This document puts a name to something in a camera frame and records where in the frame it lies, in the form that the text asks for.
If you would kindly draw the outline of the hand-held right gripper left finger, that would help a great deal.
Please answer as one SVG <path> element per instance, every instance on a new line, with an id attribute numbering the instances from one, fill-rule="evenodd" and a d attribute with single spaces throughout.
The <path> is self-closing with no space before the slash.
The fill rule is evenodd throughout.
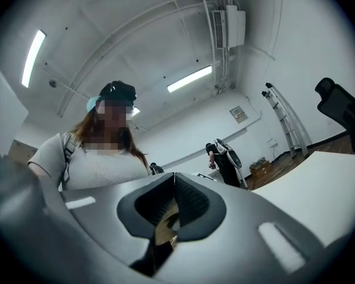
<path id="1" fill-rule="evenodd" d="M 52 212 L 65 215 L 121 266 L 152 277 L 170 250 L 156 243 L 157 226 L 174 197 L 173 173 L 119 185 L 60 192 L 44 182 Z"/>

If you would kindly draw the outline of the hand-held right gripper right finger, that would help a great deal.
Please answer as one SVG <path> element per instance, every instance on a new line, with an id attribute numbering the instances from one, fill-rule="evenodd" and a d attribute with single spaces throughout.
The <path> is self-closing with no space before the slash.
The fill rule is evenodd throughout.
<path id="1" fill-rule="evenodd" d="M 177 173 L 180 229 L 165 262 L 171 284 L 287 284 L 323 250 L 319 239 L 263 197 Z"/>

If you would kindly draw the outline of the person's grey shirt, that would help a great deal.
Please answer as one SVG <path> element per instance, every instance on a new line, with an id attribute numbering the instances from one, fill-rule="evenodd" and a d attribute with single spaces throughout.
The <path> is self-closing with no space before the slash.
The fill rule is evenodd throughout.
<path id="1" fill-rule="evenodd" d="M 123 150 L 87 149 L 73 133 L 56 134 L 28 161 L 64 191 L 115 185 L 151 175 L 147 163 Z"/>

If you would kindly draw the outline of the cardboard box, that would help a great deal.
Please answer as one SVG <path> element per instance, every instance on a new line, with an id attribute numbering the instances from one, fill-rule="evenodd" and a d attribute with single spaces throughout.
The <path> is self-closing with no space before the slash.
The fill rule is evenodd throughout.
<path id="1" fill-rule="evenodd" d="M 249 167 L 251 173 L 251 187 L 254 188 L 257 181 L 268 174 L 272 169 L 271 163 L 265 158 L 252 163 Z"/>

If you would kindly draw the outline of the white table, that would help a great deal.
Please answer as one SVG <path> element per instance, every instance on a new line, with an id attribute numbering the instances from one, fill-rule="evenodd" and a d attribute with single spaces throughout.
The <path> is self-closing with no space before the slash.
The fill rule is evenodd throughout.
<path id="1" fill-rule="evenodd" d="M 254 190 L 328 246 L 355 228 L 355 154 L 316 151 Z"/>

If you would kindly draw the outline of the teal hair clip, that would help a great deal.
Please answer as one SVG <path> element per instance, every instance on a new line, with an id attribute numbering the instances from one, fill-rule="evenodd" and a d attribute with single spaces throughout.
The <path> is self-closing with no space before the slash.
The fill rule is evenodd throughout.
<path id="1" fill-rule="evenodd" d="M 93 98 L 90 98 L 86 103 L 86 112 L 87 113 L 91 112 L 96 106 L 96 102 L 100 100 L 101 100 L 101 96 L 95 96 Z"/>

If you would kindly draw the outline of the aluminium ladder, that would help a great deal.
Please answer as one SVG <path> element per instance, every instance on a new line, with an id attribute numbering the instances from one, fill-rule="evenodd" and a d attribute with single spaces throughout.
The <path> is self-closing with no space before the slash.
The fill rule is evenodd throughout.
<path id="1" fill-rule="evenodd" d="M 304 140 L 304 134 L 300 129 L 299 120 L 292 107 L 273 84 L 266 83 L 265 86 L 267 90 L 262 91 L 262 96 L 277 117 L 288 144 L 291 158 L 294 159 L 296 152 L 301 151 L 304 159 L 306 159 L 309 156 L 309 151 Z"/>

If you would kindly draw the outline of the black office chair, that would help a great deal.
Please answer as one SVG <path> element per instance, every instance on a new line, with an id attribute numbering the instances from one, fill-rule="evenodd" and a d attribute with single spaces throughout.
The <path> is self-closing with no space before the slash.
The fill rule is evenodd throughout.
<path id="1" fill-rule="evenodd" d="M 321 79 L 315 92 L 321 97 L 317 110 L 346 129 L 355 152 L 355 97 L 331 78 Z"/>

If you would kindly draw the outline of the white ceiling pipes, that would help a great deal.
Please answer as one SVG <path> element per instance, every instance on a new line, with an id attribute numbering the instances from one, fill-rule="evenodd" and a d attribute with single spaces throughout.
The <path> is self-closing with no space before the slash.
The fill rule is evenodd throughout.
<path id="1" fill-rule="evenodd" d="M 215 47 L 215 35 L 214 35 L 214 23 L 212 19 L 212 11 L 225 10 L 226 5 L 236 5 L 238 8 L 238 2 L 235 0 L 202 0 L 208 23 L 209 37 L 211 41 L 212 51 L 212 74 L 214 80 L 214 96 L 224 92 L 225 85 L 230 78 L 230 61 L 231 61 L 231 49 L 237 49 L 233 47 L 230 49 L 217 49 Z"/>

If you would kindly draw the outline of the white air conditioner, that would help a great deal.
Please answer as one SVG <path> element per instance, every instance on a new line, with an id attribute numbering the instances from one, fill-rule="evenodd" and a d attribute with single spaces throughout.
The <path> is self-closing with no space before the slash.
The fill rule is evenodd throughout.
<path id="1" fill-rule="evenodd" d="M 230 49 L 244 45 L 246 37 L 246 12 L 236 5 L 226 5 L 225 10 L 212 11 L 215 47 Z"/>

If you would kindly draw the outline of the wall electrical panel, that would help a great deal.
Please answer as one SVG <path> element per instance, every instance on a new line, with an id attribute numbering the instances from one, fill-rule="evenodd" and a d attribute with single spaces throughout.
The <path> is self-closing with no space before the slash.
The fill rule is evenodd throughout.
<path id="1" fill-rule="evenodd" d="M 233 116 L 233 118 L 236 120 L 238 124 L 248 119 L 247 114 L 240 106 L 237 106 L 232 110 L 230 110 L 230 114 Z"/>

